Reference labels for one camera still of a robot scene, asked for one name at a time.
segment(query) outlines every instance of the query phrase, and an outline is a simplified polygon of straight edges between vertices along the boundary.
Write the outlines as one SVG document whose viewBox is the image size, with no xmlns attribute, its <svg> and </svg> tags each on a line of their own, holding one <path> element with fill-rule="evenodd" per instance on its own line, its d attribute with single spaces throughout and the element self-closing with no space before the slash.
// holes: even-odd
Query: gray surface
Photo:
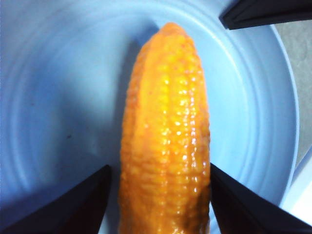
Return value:
<svg viewBox="0 0 312 234">
<path fill-rule="evenodd" d="M 312 145 L 312 20 L 275 26 L 290 58 L 299 97 L 298 165 Z"/>
</svg>

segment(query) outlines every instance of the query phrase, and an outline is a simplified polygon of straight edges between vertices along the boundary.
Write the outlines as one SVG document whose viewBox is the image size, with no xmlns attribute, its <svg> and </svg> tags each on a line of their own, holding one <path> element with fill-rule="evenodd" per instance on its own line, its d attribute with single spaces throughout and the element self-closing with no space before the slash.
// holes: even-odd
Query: black object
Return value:
<svg viewBox="0 0 312 234">
<path fill-rule="evenodd" d="M 211 163 L 212 206 L 223 234 L 312 234 L 312 227 Z"/>
<path fill-rule="evenodd" d="M 312 0 L 240 0 L 223 17 L 229 29 L 312 19 Z"/>
<path fill-rule="evenodd" d="M 107 206 L 110 184 L 111 168 L 106 165 L 1 234 L 97 234 Z"/>
</svg>

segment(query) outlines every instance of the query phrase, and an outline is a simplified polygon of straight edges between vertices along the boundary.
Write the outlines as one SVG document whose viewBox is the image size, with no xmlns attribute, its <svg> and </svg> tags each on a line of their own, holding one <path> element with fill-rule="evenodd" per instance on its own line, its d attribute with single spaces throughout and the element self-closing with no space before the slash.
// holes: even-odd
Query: plate rim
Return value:
<svg viewBox="0 0 312 234">
<path fill-rule="evenodd" d="M 290 77 L 290 82 L 292 85 L 292 92 L 293 92 L 293 100 L 294 100 L 294 107 L 295 107 L 295 137 L 294 137 L 294 150 L 293 150 L 293 157 L 292 157 L 292 166 L 290 169 L 290 174 L 289 174 L 289 178 L 288 178 L 288 182 L 286 184 L 286 187 L 284 189 L 284 193 L 282 195 L 282 198 L 280 200 L 280 202 L 278 203 L 278 206 L 280 207 L 285 198 L 286 198 L 286 194 L 289 191 L 289 188 L 291 186 L 292 180 L 293 180 L 293 174 L 294 174 L 294 170 L 295 170 L 295 166 L 296 166 L 296 161 L 297 161 L 297 156 L 298 156 L 298 146 L 299 146 L 299 135 L 300 135 L 300 112 L 299 112 L 299 101 L 298 101 L 298 92 L 297 92 L 297 86 L 296 86 L 296 82 L 295 82 L 295 78 L 294 78 L 294 74 L 293 74 L 293 69 L 292 69 L 292 65 L 289 59 L 289 56 L 287 54 L 285 45 L 283 43 L 282 38 L 280 37 L 280 34 L 278 33 L 275 25 L 271 24 L 269 25 L 269 29 L 273 32 L 273 36 L 276 38 L 276 41 L 278 42 L 279 48 L 283 54 L 283 57 L 285 59 L 287 68 L 288 68 L 288 74 Z"/>
</svg>

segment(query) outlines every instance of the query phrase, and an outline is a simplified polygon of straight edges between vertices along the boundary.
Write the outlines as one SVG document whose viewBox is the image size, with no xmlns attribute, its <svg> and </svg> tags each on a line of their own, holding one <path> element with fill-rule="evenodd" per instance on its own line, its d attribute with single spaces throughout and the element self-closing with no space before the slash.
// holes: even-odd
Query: corn cob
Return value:
<svg viewBox="0 0 312 234">
<path fill-rule="evenodd" d="M 193 40 L 166 24 L 141 49 L 123 119 L 120 234 L 205 234 L 209 115 Z"/>
</svg>

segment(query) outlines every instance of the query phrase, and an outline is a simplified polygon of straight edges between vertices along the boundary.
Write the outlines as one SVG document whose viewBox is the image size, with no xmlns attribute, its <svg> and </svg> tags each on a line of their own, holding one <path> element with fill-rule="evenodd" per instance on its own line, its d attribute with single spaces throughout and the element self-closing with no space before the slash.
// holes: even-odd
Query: plate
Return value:
<svg viewBox="0 0 312 234">
<path fill-rule="evenodd" d="M 2 2 L 1 226 L 110 164 L 113 187 L 100 233 L 117 233 L 126 89 L 141 46 L 170 21 L 185 28 L 202 59 L 211 161 L 278 205 L 298 146 L 294 79 L 274 27 L 222 26 L 231 3 Z M 218 233 L 213 213 L 211 230 Z"/>
</svg>

